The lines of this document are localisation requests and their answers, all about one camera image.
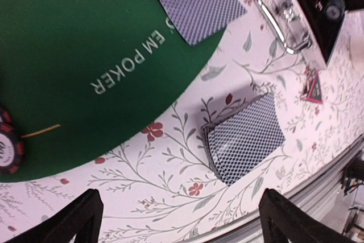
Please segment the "green and red chip stack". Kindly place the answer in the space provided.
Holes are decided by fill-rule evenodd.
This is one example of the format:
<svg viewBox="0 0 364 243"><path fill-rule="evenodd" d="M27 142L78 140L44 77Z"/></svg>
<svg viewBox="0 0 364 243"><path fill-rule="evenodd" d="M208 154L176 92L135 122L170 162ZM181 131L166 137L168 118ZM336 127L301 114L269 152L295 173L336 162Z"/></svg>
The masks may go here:
<svg viewBox="0 0 364 243"><path fill-rule="evenodd" d="M24 158L24 144L8 111L1 106L1 175L17 172Z"/></svg>

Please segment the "blue playing card deck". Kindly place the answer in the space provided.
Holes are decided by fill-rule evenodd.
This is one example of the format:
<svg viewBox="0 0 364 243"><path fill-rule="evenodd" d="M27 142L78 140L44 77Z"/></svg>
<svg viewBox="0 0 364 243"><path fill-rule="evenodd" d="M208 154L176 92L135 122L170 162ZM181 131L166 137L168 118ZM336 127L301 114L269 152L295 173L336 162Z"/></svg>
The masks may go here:
<svg viewBox="0 0 364 243"><path fill-rule="evenodd" d="M247 175L285 140L273 93L260 95L244 108L202 127L209 166L227 186Z"/></svg>

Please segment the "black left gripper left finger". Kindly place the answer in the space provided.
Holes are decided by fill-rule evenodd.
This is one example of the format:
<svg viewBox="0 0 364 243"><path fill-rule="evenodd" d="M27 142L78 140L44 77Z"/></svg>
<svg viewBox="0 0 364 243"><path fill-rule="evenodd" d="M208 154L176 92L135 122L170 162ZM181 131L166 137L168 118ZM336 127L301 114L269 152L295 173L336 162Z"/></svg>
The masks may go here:
<svg viewBox="0 0 364 243"><path fill-rule="evenodd" d="M8 242L97 242L104 204L97 189L88 189L41 224Z"/></svg>

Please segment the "single playing card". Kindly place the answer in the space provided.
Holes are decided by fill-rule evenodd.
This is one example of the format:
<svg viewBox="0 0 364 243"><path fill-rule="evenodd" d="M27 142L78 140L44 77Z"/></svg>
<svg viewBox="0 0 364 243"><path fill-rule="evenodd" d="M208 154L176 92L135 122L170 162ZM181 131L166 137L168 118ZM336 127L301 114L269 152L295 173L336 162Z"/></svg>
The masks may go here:
<svg viewBox="0 0 364 243"><path fill-rule="evenodd" d="M159 0L183 39L195 46L247 13L239 0Z"/></svg>

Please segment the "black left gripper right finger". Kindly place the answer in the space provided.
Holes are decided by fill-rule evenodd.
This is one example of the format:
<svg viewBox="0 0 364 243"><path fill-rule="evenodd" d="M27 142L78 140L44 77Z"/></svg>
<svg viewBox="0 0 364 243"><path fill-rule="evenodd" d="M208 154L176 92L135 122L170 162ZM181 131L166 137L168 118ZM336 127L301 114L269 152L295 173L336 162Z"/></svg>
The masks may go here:
<svg viewBox="0 0 364 243"><path fill-rule="evenodd" d="M310 217L275 189L265 189L259 216L264 242L352 242Z"/></svg>

